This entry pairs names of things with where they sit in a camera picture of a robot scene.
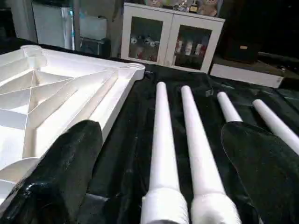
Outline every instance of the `glass cabinet door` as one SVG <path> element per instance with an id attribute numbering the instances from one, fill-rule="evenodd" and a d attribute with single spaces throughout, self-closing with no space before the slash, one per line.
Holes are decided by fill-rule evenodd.
<path id="1" fill-rule="evenodd" d="M 121 57 L 164 64 L 172 14 L 125 5 Z"/>
<path id="2" fill-rule="evenodd" d="M 129 57 L 157 62 L 163 22 L 132 17 Z"/>
<path id="3" fill-rule="evenodd" d="M 175 15 L 165 65 L 207 73 L 221 29 L 221 22 Z"/>

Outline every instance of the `stuffed toy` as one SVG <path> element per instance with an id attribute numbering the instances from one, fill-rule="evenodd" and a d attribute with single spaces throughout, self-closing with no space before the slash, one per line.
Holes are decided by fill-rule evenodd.
<path id="1" fill-rule="evenodd" d="M 162 7 L 162 0 L 148 0 L 147 3 L 149 6 Z"/>
<path id="2" fill-rule="evenodd" d="M 216 16 L 217 15 L 217 2 L 218 0 L 201 0 L 201 5 L 199 7 L 199 14 Z"/>

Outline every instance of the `figurine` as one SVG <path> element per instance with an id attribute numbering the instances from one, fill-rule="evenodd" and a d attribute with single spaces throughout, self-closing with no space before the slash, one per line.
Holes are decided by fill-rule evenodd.
<path id="1" fill-rule="evenodd" d="M 153 7 L 162 7 L 162 0 L 149 0 L 148 5 Z"/>
<path id="2" fill-rule="evenodd" d="M 131 44 L 137 44 L 137 38 L 135 36 L 131 37 Z"/>
<path id="3" fill-rule="evenodd" d="M 218 0 L 201 0 L 201 5 L 199 7 L 199 14 L 216 16 L 217 15 L 217 2 Z"/>

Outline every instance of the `white plastic table leg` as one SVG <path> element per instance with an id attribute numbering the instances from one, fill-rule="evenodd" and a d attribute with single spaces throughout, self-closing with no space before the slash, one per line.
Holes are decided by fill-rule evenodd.
<path id="1" fill-rule="evenodd" d="M 171 117 L 165 83 L 158 83 L 149 191 L 142 199 L 141 224 L 188 224 L 187 203 L 180 192 Z"/>
<path id="2" fill-rule="evenodd" d="M 299 155 L 299 137 L 262 100 L 256 99 L 253 106 L 271 131 Z"/>
<path id="3" fill-rule="evenodd" d="M 217 94 L 217 99 L 219 101 L 226 122 L 242 121 L 242 118 L 238 114 L 237 110 L 235 109 L 234 105 L 229 100 L 225 92 L 219 92 Z"/>
<path id="4" fill-rule="evenodd" d="M 193 224 L 240 224 L 235 204 L 226 195 L 191 89 L 182 87 L 194 200 Z"/>

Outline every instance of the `white shelf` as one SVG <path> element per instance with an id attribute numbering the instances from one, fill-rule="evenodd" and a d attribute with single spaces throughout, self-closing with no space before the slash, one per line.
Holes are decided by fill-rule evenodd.
<path id="1" fill-rule="evenodd" d="M 205 20 L 225 22 L 225 19 L 218 18 L 218 17 L 200 15 L 200 14 L 195 14 L 195 13 L 180 12 L 180 11 L 171 10 L 171 9 L 167 9 L 167 8 L 152 7 L 152 6 L 142 5 L 142 4 L 127 3 L 127 2 L 125 2 L 124 5 L 130 6 L 130 7 L 137 7 L 137 8 L 154 10 L 154 11 L 160 11 L 160 12 L 165 12 L 165 13 L 171 13 L 171 14 L 190 16 L 190 17 L 195 17 L 195 18 L 200 18 L 200 19 L 205 19 Z"/>

